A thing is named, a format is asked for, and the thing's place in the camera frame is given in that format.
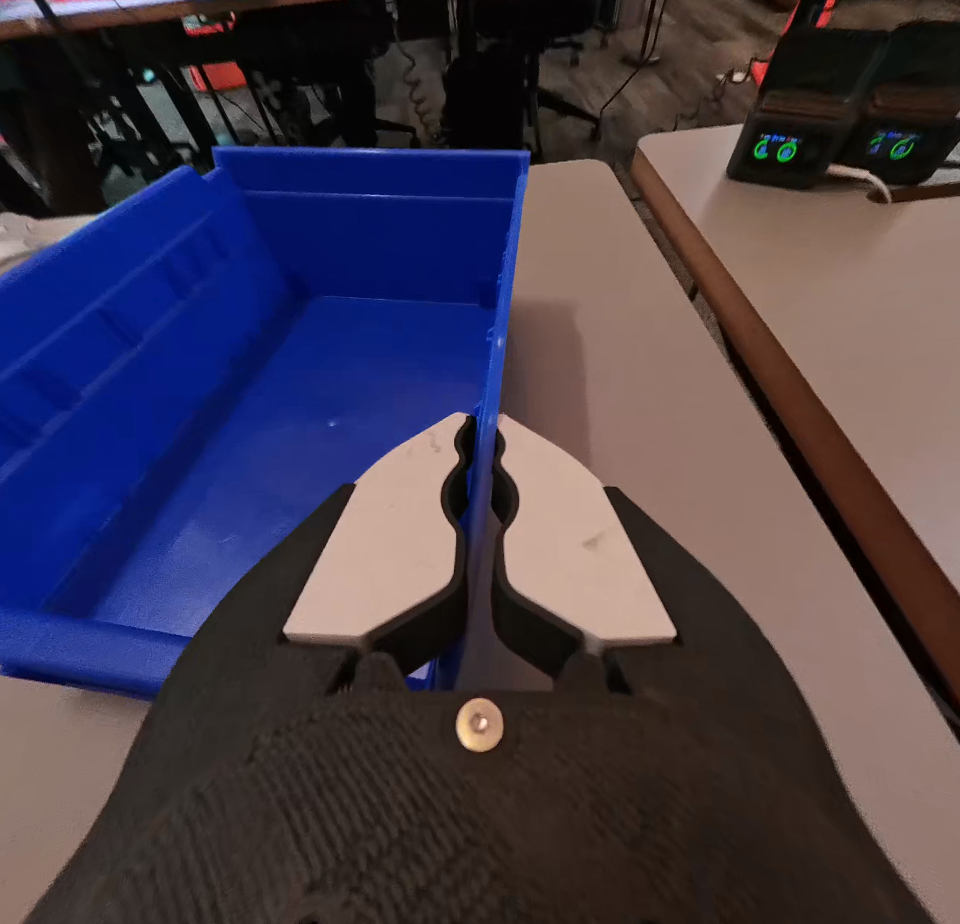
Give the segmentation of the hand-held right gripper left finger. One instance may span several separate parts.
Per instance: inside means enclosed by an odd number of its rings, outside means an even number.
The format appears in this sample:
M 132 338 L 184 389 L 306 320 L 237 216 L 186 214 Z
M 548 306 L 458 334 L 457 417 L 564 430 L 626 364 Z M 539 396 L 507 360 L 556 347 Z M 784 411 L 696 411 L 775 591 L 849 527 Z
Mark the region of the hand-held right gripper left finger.
M 355 481 L 283 626 L 289 642 L 385 653 L 409 675 L 461 639 L 475 436 L 474 416 L 452 413 Z

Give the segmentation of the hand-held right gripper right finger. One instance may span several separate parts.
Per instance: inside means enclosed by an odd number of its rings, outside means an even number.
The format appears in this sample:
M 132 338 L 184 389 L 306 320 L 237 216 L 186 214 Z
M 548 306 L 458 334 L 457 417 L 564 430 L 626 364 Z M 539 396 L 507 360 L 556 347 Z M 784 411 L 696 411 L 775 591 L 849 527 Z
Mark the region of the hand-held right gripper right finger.
M 502 414 L 492 471 L 490 612 L 513 654 L 558 677 L 577 653 L 676 641 L 608 490 L 585 465 Z

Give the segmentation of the blue plastic storage bin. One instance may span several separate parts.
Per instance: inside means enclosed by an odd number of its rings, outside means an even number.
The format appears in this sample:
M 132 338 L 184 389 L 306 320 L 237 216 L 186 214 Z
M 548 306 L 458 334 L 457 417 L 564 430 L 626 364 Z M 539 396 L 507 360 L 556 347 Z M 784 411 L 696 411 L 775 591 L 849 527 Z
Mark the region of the blue plastic storage bin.
M 152 699 L 342 485 L 452 413 L 491 444 L 529 154 L 214 160 L 2 277 L 6 676 Z

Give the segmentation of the grey desk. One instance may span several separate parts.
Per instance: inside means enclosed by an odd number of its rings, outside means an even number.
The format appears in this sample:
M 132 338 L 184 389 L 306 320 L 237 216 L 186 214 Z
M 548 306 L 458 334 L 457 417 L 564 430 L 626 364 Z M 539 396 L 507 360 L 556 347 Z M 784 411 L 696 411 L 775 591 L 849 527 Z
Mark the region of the grey desk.
M 501 408 L 724 584 L 887 856 L 958 922 L 958 740 L 605 163 L 530 170 Z

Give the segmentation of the black office chair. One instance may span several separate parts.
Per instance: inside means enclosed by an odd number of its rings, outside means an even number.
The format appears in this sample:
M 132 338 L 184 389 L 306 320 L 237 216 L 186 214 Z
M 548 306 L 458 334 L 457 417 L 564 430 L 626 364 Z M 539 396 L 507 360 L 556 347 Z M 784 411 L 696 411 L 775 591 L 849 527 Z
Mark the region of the black office chair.
M 597 6 L 597 0 L 510 0 L 510 44 L 519 56 L 523 109 L 536 162 L 545 160 L 545 114 L 581 123 L 591 141 L 601 136 L 600 112 L 576 97 L 569 81 L 582 64 Z

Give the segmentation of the black device with green display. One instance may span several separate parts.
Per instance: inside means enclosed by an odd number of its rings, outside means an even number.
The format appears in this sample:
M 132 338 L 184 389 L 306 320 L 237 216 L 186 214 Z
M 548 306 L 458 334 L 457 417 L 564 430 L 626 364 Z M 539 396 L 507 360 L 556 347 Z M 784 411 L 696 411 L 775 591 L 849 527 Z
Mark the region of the black device with green display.
M 858 121 L 888 38 L 882 30 L 832 28 L 781 37 L 726 176 L 792 190 L 816 185 Z
M 958 114 L 959 24 L 901 25 L 887 35 L 836 162 L 887 185 L 917 186 L 956 147 Z

